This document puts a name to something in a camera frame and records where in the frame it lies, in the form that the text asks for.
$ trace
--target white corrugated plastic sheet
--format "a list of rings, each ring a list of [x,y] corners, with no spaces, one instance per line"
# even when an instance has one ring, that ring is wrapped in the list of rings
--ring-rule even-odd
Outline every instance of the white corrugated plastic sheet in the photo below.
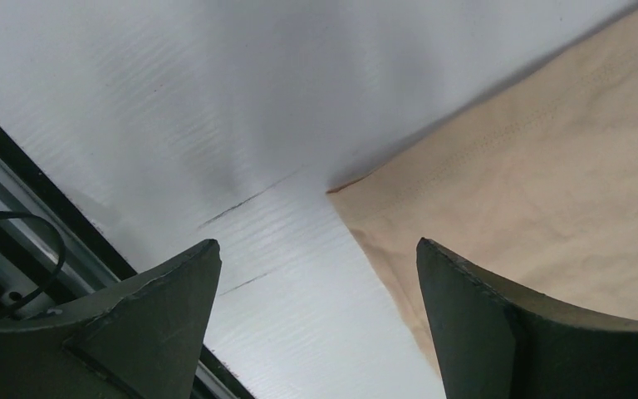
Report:
[[[259,399],[441,381],[324,192],[636,2],[0,2],[0,125],[145,270],[205,238]]]

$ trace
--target tan paper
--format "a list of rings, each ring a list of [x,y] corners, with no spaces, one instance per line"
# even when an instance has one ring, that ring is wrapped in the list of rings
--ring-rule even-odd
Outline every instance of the tan paper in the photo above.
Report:
[[[437,371],[423,236],[638,319],[638,11],[329,197]]]

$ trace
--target black cable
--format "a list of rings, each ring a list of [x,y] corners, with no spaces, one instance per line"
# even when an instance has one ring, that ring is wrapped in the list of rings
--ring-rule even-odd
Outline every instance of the black cable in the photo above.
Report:
[[[66,258],[66,246],[65,240],[60,235],[60,232],[57,231],[57,228],[50,223],[47,219],[44,219],[35,214],[29,214],[28,212],[12,212],[12,211],[0,211],[0,220],[10,220],[10,219],[34,219],[41,223],[43,223],[47,229],[51,231],[53,236],[55,237],[56,242],[56,251],[57,251],[57,263],[55,268],[50,273],[50,276],[47,280],[40,284],[35,290],[21,298],[20,300],[6,306],[4,309],[0,310],[0,318],[6,318],[13,313],[15,313],[18,309],[29,304],[33,299],[35,299],[38,295],[40,295],[43,291],[45,291],[48,287],[50,287],[56,280],[57,275],[62,271],[62,267],[65,265]]]

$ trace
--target metal frame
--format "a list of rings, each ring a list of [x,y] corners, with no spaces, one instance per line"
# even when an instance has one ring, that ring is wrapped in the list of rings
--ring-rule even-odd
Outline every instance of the metal frame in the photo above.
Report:
[[[60,230],[68,248],[65,275],[88,293],[137,274],[1,126],[0,209],[26,210],[50,220]],[[37,226],[17,225],[35,245],[52,251],[37,237]],[[206,398],[209,393],[217,399],[253,399],[238,379],[203,347],[191,397]]]

